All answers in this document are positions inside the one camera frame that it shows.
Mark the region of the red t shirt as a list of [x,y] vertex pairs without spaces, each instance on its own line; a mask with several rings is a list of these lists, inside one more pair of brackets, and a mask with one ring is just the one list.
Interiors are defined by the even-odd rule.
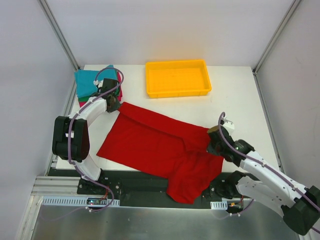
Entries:
[[193,204],[223,168],[207,152],[207,128],[124,102],[97,156],[168,180],[166,193]]

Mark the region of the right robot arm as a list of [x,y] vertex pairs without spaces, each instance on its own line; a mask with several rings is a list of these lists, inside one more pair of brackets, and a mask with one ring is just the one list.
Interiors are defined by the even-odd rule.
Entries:
[[232,199],[238,195],[263,204],[282,217],[295,233],[305,236],[320,219],[320,190],[306,187],[275,169],[246,141],[234,141],[223,126],[207,131],[207,152],[247,171],[231,173],[215,187],[218,196]]

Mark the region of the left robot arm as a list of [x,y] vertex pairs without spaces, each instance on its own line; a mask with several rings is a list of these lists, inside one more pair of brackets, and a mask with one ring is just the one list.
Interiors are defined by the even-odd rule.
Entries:
[[68,116],[58,116],[54,121],[52,153],[68,161],[85,180],[88,188],[99,195],[106,183],[100,179],[102,170],[90,156],[89,126],[103,113],[112,113],[120,106],[118,95],[121,82],[104,78],[98,81],[97,92],[78,111]]

